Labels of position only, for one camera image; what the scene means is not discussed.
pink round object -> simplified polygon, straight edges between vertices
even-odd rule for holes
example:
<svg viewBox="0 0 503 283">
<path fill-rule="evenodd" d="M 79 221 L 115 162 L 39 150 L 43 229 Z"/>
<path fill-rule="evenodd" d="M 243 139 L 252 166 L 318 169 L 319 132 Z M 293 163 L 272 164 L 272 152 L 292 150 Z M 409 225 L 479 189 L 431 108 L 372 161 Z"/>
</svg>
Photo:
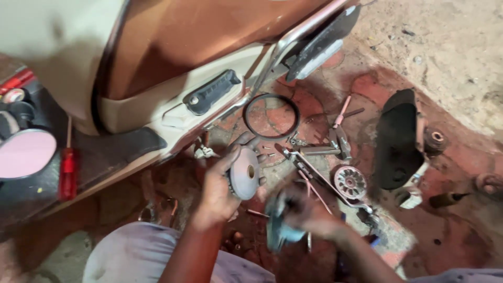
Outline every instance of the pink round object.
<svg viewBox="0 0 503 283">
<path fill-rule="evenodd" d="M 0 178 L 21 178 L 42 170 L 56 151 L 50 133 L 28 129 L 0 144 Z"/>
</svg>

hand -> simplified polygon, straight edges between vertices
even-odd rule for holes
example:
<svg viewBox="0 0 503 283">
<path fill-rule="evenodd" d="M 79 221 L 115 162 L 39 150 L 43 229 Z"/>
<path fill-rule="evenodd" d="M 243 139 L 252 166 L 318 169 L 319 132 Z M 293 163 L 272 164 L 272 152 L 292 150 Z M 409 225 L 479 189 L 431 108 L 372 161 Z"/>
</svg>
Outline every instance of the hand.
<svg viewBox="0 0 503 283">
<path fill-rule="evenodd" d="M 204 222 L 204 226 L 218 222 L 226 222 L 239 207 L 241 200 L 230 192 L 226 172 L 239 157 L 242 147 L 254 150 L 259 144 L 260 138 L 252 137 L 253 134 L 249 131 L 240 135 L 228 147 L 230 152 L 206 172 L 204 177 L 203 196 L 197 213 L 201 221 Z M 266 156 L 259 155 L 257 159 L 259 163 L 261 163 L 266 159 Z M 266 181 L 266 177 L 261 177 L 259 179 L 259 185 L 264 185 Z"/>
<path fill-rule="evenodd" d="M 283 211 L 285 223 L 290 227 L 311 232 L 312 234 L 331 239 L 346 225 L 331 215 L 321 203 L 307 197 L 305 191 L 289 188 L 282 193 L 286 195 L 287 208 Z"/>
</svg>

bolt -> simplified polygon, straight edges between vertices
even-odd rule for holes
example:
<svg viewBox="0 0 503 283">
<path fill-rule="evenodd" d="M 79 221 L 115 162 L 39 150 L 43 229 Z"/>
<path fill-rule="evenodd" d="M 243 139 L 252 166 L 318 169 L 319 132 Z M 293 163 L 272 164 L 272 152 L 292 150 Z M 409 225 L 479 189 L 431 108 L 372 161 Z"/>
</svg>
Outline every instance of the bolt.
<svg viewBox="0 0 503 283">
<path fill-rule="evenodd" d="M 199 98 L 193 96 L 191 99 L 190 99 L 190 104 L 194 105 L 194 104 L 197 104 L 199 102 Z"/>
</svg>

black rubber belt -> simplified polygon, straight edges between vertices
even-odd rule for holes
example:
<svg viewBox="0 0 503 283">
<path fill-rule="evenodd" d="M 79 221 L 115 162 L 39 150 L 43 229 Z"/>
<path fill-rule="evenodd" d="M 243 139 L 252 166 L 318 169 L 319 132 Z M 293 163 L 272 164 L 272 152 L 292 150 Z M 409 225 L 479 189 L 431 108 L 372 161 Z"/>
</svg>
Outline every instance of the black rubber belt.
<svg viewBox="0 0 503 283">
<path fill-rule="evenodd" d="M 294 122 L 293 126 L 286 133 L 284 133 L 282 135 L 278 135 L 278 136 L 265 136 L 265 135 L 261 135 L 261 134 L 257 133 L 257 131 L 255 131 L 252 128 L 252 126 L 250 126 L 250 123 L 248 122 L 248 116 L 249 116 L 250 111 L 252 110 L 252 105 L 255 104 L 257 101 L 262 100 L 262 99 L 266 99 L 266 98 L 281 99 L 293 108 L 293 112 L 295 114 L 295 122 Z M 244 111 L 243 120 L 244 120 L 245 125 L 248 127 L 248 129 L 255 136 L 258 136 L 264 140 L 281 140 L 281 139 L 284 139 L 286 137 L 291 136 L 293 133 L 295 133 L 295 131 L 299 127 L 299 125 L 300 125 L 300 111 L 299 111 L 299 107 L 297 107 L 295 102 L 293 102 L 290 98 L 283 96 L 283 95 L 279 95 L 279 94 L 266 93 L 266 94 L 262 94 L 260 96 L 253 98 L 248 103 L 248 105 L 246 106 L 246 109 Z"/>
</svg>

screwdriver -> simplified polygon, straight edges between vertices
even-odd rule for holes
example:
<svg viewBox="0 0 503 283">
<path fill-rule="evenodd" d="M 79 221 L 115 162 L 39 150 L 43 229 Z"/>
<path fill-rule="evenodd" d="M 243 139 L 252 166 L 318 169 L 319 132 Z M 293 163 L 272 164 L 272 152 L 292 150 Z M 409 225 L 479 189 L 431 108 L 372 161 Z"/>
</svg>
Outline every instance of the screwdriver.
<svg viewBox="0 0 503 283">
<path fill-rule="evenodd" d="M 75 150 L 71 147 L 71 128 L 71 116 L 68 116 L 66 148 L 61 151 L 59 166 L 58 199 L 60 201 L 72 200 L 77 196 L 77 170 Z"/>
</svg>

